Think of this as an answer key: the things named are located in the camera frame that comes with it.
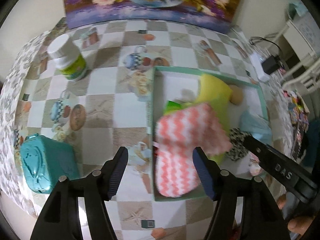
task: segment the human hand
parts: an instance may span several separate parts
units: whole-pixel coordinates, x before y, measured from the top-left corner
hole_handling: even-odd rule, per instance
[[[287,198],[285,194],[278,198],[277,205],[280,210],[283,209],[286,201],[287,201]],[[311,225],[313,219],[314,218],[312,217],[305,217],[305,216],[291,219],[288,223],[288,229],[291,232],[303,235]]]

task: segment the pink and white striped cloth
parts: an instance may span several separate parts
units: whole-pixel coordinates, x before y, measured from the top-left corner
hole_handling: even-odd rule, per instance
[[[180,197],[199,185],[192,161],[195,147],[200,146],[207,155],[219,155],[232,147],[208,103],[161,117],[156,141],[156,185],[159,193],[167,197]]]

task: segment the bottle label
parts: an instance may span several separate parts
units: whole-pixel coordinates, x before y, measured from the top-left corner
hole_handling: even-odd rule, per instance
[[[68,79],[73,80],[79,77],[86,67],[86,62],[80,54],[77,60],[65,69],[60,69],[60,72]]]

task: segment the chair backrest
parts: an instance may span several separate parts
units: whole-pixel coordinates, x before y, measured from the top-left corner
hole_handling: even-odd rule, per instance
[[[297,92],[301,95],[307,95],[320,87],[320,58],[308,68],[303,74],[295,79],[289,80],[282,85],[283,90]]]

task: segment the blue face mask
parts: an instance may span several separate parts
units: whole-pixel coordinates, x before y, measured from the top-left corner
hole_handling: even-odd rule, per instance
[[[251,114],[248,110],[240,117],[240,130],[251,133],[254,138],[264,144],[272,143],[272,132],[268,121],[256,114]]]

